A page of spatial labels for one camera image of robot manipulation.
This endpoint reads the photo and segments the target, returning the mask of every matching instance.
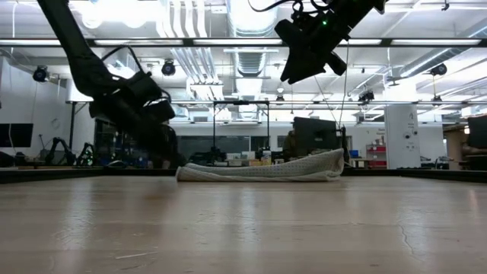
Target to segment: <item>computer monitor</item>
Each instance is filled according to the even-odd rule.
[[[294,118],[294,133],[299,156],[305,156],[316,149],[337,149],[336,123],[309,118]]]
[[[0,148],[10,148],[10,138],[15,148],[29,148],[32,142],[33,124],[0,124]]]
[[[487,148],[487,116],[470,117],[468,144],[473,148]]]

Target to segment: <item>ceiling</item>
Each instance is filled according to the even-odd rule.
[[[73,14],[86,37],[160,37],[156,31],[155,19],[151,21],[151,18],[158,17],[157,12],[154,11],[156,10],[155,7],[159,5],[158,1],[139,1],[138,12],[131,12],[130,14],[132,16],[146,16],[148,22],[137,29],[127,27],[119,21],[105,21],[96,29],[88,29],[81,22],[81,13],[83,7],[89,5],[89,2],[71,0],[70,3]],[[378,14],[375,10],[371,11],[351,32],[350,36],[352,38],[451,38],[458,37],[464,30],[487,19],[487,0],[450,1],[450,9],[447,11],[441,11],[443,5],[444,0],[389,0],[384,15]],[[225,0],[206,0],[205,6],[205,28],[208,35],[210,37],[229,37]],[[280,7],[277,11],[278,20],[290,18],[291,11],[290,5]],[[13,33],[17,38],[55,38],[35,1],[19,1],[19,4],[16,5],[13,1],[2,0],[0,1],[0,37],[9,38],[13,36]],[[260,96],[256,99],[269,98],[274,100],[277,95],[277,88],[283,87],[286,100],[321,100],[323,99],[322,92],[326,94],[328,100],[342,100],[344,91],[351,95],[350,97],[345,96],[346,100],[349,98],[356,100],[361,90],[354,91],[355,87],[373,75],[376,75],[375,80],[382,79],[382,75],[377,75],[381,68],[400,68],[433,49],[339,48],[336,49],[336,53],[343,60],[348,60],[349,69],[346,76],[336,76],[329,70],[316,78],[305,79],[292,86],[281,84],[279,80],[283,65],[288,58],[288,50],[284,47],[275,48],[275,50],[276,53],[268,53],[269,58],[266,61],[265,69],[260,75],[266,79],[263,80]],[[94,51],[101,56],[107,49],[94,49]],[[155,65],[151,70],[154,79],[161,87],[171,92],[175,98],[184,99],[187,94],[185,91],[187,76],[184,71],[177,66],[175,75],[166,77],[161,74],[161,64],[164,63],[164,60],[174,58],[170,49],[139,48],[135,51],[142,64]],[[37,65],[48,65],[49,71],[53,74],[59,74],[62,78],[70,78],[67,59],[62,49],[16,48],[14,49],[14,56],[17,61],[29,68],[35,68]],[[212,58],[218,77],[223,83],[223,94],[225,96],[235,95],[237,91],[233,56],[224,53],[223,48],[212,48]],[[418,98],[430,100],[433,98],[434,90],[437,93],[449,91],[485,77],[483,74],[487,69],[487,62],[485,61],[487,61],[487,48],[469,49],[445,62],[448,73],[445,76],[437,77],[435,85],[432,84],[430,75],[415,76],[412,80],[416,84]],[[474,95],[487,94],[485,85],[481,84],[475,88],[466,89],[448,98],[448,100],[468,100]],[[369,86],[369,88],[374,90],[376,99],[381,99],[384,89],[383,81],[374,81],[374,85]],[[449,109],[458,110],[458,107],[446,108],[445,110]]]

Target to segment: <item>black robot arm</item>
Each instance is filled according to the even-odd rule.
[[[150,72],[145,73],[138,64],[139,71],[129,79],[112,75],[83,38],[68,0],[37,1],[68,57],[76,88],[94,99],[91,116],[107,118],[151,152],[175,157],[173,138],[167,136],[167,126],[161,125],[175,117],[170,96],[158,87]],[[122,47],[134,55],[129,46],[117,49]]]

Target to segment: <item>wooden table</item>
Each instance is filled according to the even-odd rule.
[[[3,273],[485,273],[487,186],[405,177],[0,185]]]

